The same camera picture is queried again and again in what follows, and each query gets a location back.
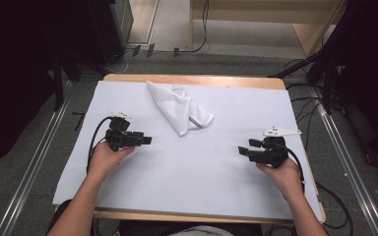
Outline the white mesh laundry bag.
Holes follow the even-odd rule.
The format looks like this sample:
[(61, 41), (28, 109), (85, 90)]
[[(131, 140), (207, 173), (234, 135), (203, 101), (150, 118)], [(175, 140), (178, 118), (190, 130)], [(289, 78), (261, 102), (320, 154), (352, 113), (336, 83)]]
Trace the white mesh laundry bag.
[(178, 136), (184, 136), (190, 130), (206, 128), (214, 119), (214, 115), (195, 102), (182, 85), (163, 88), (147, 82), (147, 87), (157, 108)]

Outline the person's right hand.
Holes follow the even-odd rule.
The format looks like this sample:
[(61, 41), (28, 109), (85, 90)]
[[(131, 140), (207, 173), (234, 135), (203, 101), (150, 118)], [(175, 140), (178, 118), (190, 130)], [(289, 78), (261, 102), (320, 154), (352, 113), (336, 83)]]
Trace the person's right hand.
[(288, 202), (303, 195), (298, 166), (290, 158), (278, 168), (261, 163), (257, 163), (256, 166), (273, 180)]

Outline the black cabinet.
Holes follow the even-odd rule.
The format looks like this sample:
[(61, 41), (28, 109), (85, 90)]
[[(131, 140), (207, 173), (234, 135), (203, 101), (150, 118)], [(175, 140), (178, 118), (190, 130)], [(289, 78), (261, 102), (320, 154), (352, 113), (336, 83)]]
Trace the black cabinet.
[(92, 10), (98, 45), (98, 60), (110, 64), (125, 54), (134, 23), (130, 0), (88, 0)]

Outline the dark curtain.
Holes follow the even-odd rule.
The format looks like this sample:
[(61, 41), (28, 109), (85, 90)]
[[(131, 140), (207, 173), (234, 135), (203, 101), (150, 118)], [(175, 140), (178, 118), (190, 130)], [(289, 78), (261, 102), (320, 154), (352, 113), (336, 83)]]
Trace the dark curtain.
[(0, 158), (54, 93), (57, 49), (85, 57), (88, 0), (0, 0)]
[(378, 166), (378, 0), (348, 0), (307, 80), (324, 74), (341, 94), (368, 161)]

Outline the aluminium floor rail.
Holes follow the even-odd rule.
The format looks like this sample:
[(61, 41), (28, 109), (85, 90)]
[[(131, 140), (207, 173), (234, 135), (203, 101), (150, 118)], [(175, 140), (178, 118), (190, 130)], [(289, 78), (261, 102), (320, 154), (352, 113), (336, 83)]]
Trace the aluminium floor rail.
[(351, 155), (331, 115), (322, 104), (318, 105), (318, 112), (328, 132), (335, 151), (345, 171), (346, 177), (365, 216), (373, 236), (378, 236), (378, 207), (373, 202), (369, 191), (352, 161)]
[(64, 99), (61, 106), (57, 111), (53, 112), (23, 178), (15, 194), (9, 201), (9, 205), (0, 221), (0, 236), (11, 236), (13, 228), (31, 192), (32, 185), (35, 182), (36, 176), (46, 158), (46, 154), (69, 105), (74, 86), (73, 82), (67, 82), (64, 86)]

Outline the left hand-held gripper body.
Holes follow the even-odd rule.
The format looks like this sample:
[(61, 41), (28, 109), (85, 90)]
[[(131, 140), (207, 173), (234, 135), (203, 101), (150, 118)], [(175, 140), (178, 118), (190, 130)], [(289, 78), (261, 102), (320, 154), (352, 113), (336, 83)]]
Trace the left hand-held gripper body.
[(118, 151), (120, 148), (133, 147), (135, 145), (134, 138), (127, 129), (130, 122), (124, 117), (110, 117), (109, 128), (105, 132), (105, 139), (109, 142), (110, 148)]

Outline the light wooden bench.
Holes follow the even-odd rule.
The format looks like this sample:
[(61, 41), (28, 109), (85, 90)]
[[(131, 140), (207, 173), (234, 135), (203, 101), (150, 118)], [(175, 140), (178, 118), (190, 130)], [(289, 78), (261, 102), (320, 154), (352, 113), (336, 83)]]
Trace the light wooden bench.
[(342, 17), (348, 0), (209, 0), (214, 21), (292, 24), (306, 56), (316, 52), (331, 25)]

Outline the person's left hand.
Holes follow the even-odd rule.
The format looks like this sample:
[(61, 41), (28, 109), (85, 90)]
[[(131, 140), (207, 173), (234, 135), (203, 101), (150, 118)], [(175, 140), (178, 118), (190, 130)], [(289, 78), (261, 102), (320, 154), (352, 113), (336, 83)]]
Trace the person's left hand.
[(122, 159), (134, 150), (133, 147), (126, 147), (114, 151), (110, 148), (108, 142), (98, 144), (94, 148), (86, 179), (94, 184), (101, 184), (116, 166), (120, 164)]

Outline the black metal stand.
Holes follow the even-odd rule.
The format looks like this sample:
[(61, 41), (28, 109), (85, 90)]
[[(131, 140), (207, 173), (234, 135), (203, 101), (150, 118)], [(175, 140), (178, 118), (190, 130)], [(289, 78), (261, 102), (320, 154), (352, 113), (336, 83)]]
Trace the black metal stand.
[(300, 59), (297, 63), (283, 69), (281, 72), (270, 75), (270, 78), (283, 79), (293, 72), (303, 69), (311, 64), (311, 68), (305, 79), (310, 84), (316, 84), (321, 78), (324, 79), (322, 88), (322, 105), (326, 112), (331, 115), (331, 91), (336, 74), (334, 51), (337, 45), (339, 34), (334, 30), (326, 43), (317, 52), (305, 59)]
[(62, 73), (65, 73), (70, 81), (78, 81), (81, 77), (81, 71), (78, 64), (84, 64), (93, 71), (106, 76), (109, 74), (107, 69), (86, 59), (80, 54), (68, 50), (57, 49), (53, 55), (53, 82), (55, 93), (55, 106), (54, 110), (58, 111), (64, 101), (64, 93), (62, 86)]

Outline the person's grey shirt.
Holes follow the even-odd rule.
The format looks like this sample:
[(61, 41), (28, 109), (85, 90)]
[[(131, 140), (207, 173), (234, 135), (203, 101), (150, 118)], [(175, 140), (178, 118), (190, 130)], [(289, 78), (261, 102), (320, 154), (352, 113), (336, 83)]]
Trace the person's grey shirt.
[(170, 234), (169, 236), (234, 236), (230, 232), (207, 225), (190, 227), (188, 229)]

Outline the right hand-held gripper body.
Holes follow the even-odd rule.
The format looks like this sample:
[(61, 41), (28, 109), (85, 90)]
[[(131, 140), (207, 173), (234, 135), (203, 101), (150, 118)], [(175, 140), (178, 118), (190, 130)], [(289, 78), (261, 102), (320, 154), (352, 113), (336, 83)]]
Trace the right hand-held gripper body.
[(247, 156), (250, 161), (267, 164), (272, 168), (278, 168), (291, 155), (298, 167), (301, 167), (296, 154), (285, 144), (285, 136), (300, 135), (300, 130), (272, 127), (263, 133), (262, 150), (251, 150), (252, 154)]

